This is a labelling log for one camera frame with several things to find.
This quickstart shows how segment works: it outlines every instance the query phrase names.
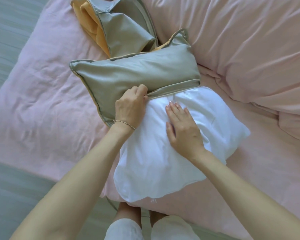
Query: wooden floor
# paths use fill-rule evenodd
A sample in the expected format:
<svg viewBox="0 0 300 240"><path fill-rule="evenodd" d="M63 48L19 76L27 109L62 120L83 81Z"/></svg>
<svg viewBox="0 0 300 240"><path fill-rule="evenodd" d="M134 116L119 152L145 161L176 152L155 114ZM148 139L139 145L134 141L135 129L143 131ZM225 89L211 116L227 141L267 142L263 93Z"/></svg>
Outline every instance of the wooden floor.
<svg viewBox="0 0 300 240"><path fill-rule="evenodd" d="M47 1L0 0L0 87L15 65ZM9 239L53 185L52 181L0 164L0 240ZM107 200L100 199L78 239L104 239L115 213ZM149 219L142 219L144 238L150 239ZM201 239L231 239L197 226L194 229Z"/></svg>

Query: person's right arm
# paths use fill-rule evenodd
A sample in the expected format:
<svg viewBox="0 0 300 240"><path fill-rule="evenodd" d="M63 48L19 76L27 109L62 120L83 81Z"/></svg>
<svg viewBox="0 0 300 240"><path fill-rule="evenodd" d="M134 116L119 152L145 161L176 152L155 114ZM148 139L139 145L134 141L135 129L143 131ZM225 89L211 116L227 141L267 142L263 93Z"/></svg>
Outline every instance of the person's right arm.
<svg viewBox="0 0 300 240"><path fill-rule="evenodd" d="M300 219L206 150L187 108L169 103L166 111L172 147L207 176L253 239L300 240Z"/></svg>

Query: white shorts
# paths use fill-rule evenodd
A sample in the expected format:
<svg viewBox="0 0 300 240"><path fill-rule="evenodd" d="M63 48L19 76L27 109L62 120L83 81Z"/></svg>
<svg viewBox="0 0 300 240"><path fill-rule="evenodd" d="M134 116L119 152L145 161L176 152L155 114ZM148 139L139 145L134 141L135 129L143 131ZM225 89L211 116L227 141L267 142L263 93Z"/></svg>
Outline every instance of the white shorts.
<svg viewBox="0 0 300 240"><path fill-rule="evenodd" d="M140 226L131 219L112 223L104 240L144 240ZM200 240L192 227L178 216L166 216L152 228L151 240Z"/></svg>

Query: silver bracelet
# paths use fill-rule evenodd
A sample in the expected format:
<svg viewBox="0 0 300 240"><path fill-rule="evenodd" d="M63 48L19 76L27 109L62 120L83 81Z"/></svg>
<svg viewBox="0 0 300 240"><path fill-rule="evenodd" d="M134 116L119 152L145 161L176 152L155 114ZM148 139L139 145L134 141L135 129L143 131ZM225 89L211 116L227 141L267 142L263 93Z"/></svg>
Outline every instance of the silver bracelet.
<svg viewBox="0 0 300 240"><path fill-rule="evenodd" d="M136 130L136 128L134 128L132 125L128 124L127 122L121 121L121 120L113 120L114 123L116 123L117 121L122 122L128 126L130 126L132 129Z"/></svg>

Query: pillow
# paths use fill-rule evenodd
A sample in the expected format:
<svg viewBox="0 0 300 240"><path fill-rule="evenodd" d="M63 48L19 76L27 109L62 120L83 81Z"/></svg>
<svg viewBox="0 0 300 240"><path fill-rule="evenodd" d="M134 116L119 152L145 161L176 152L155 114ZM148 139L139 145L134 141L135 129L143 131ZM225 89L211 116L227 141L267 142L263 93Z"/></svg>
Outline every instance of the pillow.
<svg viewBox="0 0 300 240"><path fill-rule="evenodd" d="M188 29L196 61L232 99L278 111L300 139L300 0L142 1L161 42Z"/></svg>
<svg viewBox="0 0 300 240"><path fill-rule="evenodd" d="M200 85L200 73L185 29L159 49L108 60L74 60L70 68L81 78L108 125L115 119L115 103L133 86L144 84L151 98Z"/></svg>
<svg viewBox="0 0 300 240"><path fill-rule="evenodd" d="M108 57L158 47L151 18L141 0L72 0L83 29Z"/></svg>
<svg viewBox="0 0 300 240"><path fill-rule="evenodd" d="M206 178L169 143L165 125L169 120L165 111L169 101L189 109L205 148L224 164L250 134L210 88L193 88L150 100L141 125L122 146L114 172L116 189L127 202L160 198Z"/></svg>

